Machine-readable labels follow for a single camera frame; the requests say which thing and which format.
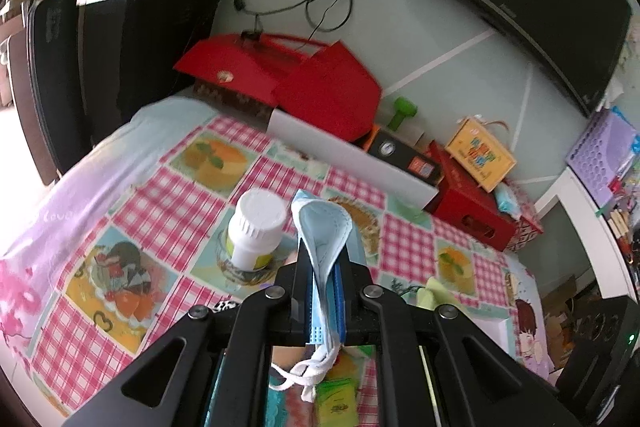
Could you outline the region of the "pink checkered tablecloth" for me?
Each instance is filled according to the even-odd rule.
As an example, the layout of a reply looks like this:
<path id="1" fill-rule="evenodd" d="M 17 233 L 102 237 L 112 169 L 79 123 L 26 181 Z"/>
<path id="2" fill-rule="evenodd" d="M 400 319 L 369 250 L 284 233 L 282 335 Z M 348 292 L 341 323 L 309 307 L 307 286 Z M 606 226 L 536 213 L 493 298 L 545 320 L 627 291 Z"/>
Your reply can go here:
<path id="1" fill-rule="evenodd" d="M 190 98 L 141 109 L 52 187 L 1 256 L 1 338 L 16 393 L 57 426 L 197 303 L 273 281 L 233 270 L 226 228 L 254 187 L 343 206 L 376 283 L 410 303 L 441 289 L 541 377 L 552 363 L 533 274 L 381 184 L 305 157 Z"/>

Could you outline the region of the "black carton with label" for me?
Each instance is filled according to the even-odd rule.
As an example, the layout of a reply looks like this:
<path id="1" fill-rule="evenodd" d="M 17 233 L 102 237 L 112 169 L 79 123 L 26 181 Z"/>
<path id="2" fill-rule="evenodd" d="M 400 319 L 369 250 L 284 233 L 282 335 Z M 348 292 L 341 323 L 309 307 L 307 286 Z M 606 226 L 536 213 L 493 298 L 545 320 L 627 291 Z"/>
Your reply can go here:
<path id="1" fill-rule="evenodd" d="M 436 161 L 386 128 L 375 126 L 363 142 L 362 148 L 369 155 L 431 186 L 437 186 L 442 179 L 442 170 Z"/>

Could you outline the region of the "white desk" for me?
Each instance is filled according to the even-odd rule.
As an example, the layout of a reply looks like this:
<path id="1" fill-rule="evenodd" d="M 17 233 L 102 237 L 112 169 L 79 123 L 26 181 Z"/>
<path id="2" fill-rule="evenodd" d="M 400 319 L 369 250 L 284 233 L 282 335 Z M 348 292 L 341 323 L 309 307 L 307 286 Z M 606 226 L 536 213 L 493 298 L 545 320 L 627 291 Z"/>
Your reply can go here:
<path id="1" fill-rule="evenodd" d="M 603 298 L 626 295 L 638 300 L 634 282 L 608 222 L 597 215 L 598 207 L 584 184 L 566 167 L 535 202 L 539 218 L 561 205 L 575 229 L 591 265 Z"/>

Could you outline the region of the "black speaker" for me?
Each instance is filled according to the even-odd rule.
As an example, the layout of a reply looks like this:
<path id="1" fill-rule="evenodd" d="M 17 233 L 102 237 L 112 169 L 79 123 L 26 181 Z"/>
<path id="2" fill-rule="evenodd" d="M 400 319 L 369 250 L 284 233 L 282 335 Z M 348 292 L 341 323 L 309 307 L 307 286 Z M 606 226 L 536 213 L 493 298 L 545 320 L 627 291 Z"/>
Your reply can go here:
<path id="1" fill-rule="evenodd" d="M 574 349 L 555 387 L 583 423 L 593 421 L 634 352 L 639 305 L 623 295 L 591 301 L 577 314 Z"/>

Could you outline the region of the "pink patterned storage box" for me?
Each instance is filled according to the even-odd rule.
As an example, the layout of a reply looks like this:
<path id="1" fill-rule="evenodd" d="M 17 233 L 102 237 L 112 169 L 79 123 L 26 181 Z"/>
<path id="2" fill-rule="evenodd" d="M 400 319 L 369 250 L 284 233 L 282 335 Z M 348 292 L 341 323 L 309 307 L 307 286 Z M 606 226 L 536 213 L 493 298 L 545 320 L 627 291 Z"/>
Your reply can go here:
<path id="1" fill-rule="evenodd" d="M 527 193 L 514 181 L 508 180 L 506 184 L 514 193 L 515 199 L 521 209 L 521 218 L 518 221 L 516 232 L 506 245 L 508 251 L 516 253 L 524 248 L 528 243 L 544 233 L 544 227 L 539 219 L 534 203 L 529 199 Z"/>

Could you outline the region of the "light blue face mask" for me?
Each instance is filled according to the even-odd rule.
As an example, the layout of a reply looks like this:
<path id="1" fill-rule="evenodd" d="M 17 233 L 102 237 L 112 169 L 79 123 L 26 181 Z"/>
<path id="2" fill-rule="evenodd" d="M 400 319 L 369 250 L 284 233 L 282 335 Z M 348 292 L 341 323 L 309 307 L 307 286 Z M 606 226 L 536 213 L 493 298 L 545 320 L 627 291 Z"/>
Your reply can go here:
<path id="1" fill-rule="evenodd" d="M 319 386 L 334 366 L 346 338 L 345 289 L 340 254 L 363 259 L 358 230 L 348 211 L 336 202 L 300 190 L 293 198 L 292 218 L 298 243 L 306 249 L 300 260 L 310 262 L 311 304 L 309 344 L 314 352 L 295 363 L 271 363 L 273 391 L 300 388 L 300 399 L 313 403 Z"/>

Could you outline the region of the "green dumbbell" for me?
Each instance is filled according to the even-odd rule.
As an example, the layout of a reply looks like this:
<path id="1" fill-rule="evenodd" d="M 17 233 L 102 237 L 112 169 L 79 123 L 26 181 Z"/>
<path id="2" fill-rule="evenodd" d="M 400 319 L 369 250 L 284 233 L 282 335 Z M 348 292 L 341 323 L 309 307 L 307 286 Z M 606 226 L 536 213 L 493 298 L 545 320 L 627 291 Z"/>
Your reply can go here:
<path id="1" fill-rule="evenodd" d="M 387 128 L 390 129 L 390 131 L 397 131 L 405 120 L 413 118 L 416 116 L 416 113 L 418 113 L 416 104 L 403 96 L 395 98 L 393 109 L 393 116 L 387 124 Z"/>

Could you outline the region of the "green tissue pack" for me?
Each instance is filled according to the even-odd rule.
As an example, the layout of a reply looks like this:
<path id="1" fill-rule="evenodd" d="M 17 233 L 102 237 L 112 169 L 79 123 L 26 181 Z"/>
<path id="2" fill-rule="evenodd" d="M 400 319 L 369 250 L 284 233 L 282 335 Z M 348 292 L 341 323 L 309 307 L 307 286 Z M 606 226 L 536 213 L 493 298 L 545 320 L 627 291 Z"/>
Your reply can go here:
<path id="1" fill-rule="evenodd" d="M 341 351 L 332 369 L 316 387 L 314 413 L 319 427 L 358 425 L 357 391 L 361 364 Z"/>

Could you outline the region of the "red flat gift box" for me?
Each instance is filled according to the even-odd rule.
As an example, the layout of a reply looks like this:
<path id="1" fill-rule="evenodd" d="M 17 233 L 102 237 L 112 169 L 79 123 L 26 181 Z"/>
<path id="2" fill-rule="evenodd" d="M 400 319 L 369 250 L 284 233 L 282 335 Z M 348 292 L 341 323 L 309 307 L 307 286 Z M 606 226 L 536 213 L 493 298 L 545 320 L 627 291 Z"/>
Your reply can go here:
<path id="1" fill-rule="evenodd" d="M 180 58 L 174 71 L 205 88 L 221 88 L 275 108 L 277 85 L 310 57 L 296 48 L 304 38 L 256 30 L 216 35 L 201 40 Z"/>

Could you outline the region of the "light green cloth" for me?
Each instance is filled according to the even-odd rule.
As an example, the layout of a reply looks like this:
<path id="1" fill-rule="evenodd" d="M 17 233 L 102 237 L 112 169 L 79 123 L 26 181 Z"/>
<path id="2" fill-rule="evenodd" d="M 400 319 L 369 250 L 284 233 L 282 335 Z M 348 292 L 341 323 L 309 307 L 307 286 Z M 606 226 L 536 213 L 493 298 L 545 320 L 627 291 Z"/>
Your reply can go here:
<path id="1" fill-rule="evenodd" d="M 416 292 L 416 305 L 419 308 L 434 311 L 438 306 L 450 305 L 467 314 L 468 309 L 462 302 L 436 277 L 430 277 L 424 287 Z"/>

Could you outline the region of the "white long tray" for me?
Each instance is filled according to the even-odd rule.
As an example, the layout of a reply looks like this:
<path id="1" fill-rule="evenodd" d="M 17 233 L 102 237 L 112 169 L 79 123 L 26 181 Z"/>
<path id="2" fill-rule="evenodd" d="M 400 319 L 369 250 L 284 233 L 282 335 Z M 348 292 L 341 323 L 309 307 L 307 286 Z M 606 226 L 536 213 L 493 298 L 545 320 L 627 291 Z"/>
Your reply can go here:
<path id="1" fill-rule="evenodd" d="M 279 109 L 271 113 L 267 133 L 299 152 L 397 196 L 413 207 L 426 207 L 438 193 L 436 187 Z"/>

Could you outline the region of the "white pill bottle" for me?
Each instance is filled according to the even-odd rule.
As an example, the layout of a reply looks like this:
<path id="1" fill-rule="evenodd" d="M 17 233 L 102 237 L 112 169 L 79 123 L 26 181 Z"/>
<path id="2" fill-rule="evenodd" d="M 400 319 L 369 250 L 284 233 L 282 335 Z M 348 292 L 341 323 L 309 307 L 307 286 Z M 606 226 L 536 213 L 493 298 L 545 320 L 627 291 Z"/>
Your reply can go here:
<path id="1" fill-rule="evenodd" d="M 230 261 L 236 269 L 258 271 L 270 262 L 288 221 L 284 200 L 264 188 L 251 188 L 236 203 L 227 228 Z"/>

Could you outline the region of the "blue wet wipes pack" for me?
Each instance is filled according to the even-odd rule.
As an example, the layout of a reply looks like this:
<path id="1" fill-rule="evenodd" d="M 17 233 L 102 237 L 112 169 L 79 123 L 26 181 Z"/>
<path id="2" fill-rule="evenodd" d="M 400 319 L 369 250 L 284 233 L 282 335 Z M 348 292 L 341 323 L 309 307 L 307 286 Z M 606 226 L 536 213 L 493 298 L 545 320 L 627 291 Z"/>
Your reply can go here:
<path id="1" fill-rule="evenodd" d="M 508 184 L 500 182 L 494 190 L 494 196 L 500 212 L 506 213 L 515 221 L 521 219 L 522 210 L 520 203 Z"/>

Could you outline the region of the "black cabinet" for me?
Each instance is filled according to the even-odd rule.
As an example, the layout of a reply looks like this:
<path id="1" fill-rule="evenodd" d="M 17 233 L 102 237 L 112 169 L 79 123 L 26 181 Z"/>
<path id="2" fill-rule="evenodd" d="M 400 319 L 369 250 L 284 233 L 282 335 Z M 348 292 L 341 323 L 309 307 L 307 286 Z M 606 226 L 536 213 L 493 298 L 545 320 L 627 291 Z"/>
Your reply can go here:
<path id="1" fill-rule="evenodd" d="M 26 61 L 44 181 L 70 171 L 145 105 L 190 86 L 174 71 L 220 0 L 36 0 Z"/>

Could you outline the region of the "purple plastic basket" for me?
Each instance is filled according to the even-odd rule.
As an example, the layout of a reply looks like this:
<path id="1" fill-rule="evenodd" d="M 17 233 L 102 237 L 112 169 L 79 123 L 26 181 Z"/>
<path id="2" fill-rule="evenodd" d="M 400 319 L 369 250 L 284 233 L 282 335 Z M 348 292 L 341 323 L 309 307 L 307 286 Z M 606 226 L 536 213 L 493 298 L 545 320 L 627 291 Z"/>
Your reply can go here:
<path id="1" fill-rule="evenodd" d="M 593 115 L 565 160 L 599 207 L 639 155 L 639 132 L 617 106 Z"/>

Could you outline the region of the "yellow handled gift box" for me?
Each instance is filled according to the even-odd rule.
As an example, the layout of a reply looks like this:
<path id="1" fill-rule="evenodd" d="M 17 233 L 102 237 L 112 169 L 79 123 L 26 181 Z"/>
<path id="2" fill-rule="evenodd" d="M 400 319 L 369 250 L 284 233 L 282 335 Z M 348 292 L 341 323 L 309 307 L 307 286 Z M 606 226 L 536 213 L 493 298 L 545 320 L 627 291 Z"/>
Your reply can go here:
<path id="1" fill-rule="evenodd" d="M 468 116 L 462 119 L 457 131 L 445 145 L 446 152 L 487 193 L 494 191 L 518 163 L 511 151 L 489 131 L 488 127 L 492 124 L 509 130 L 502 120 L 483 124 L 479 119 Z"/>

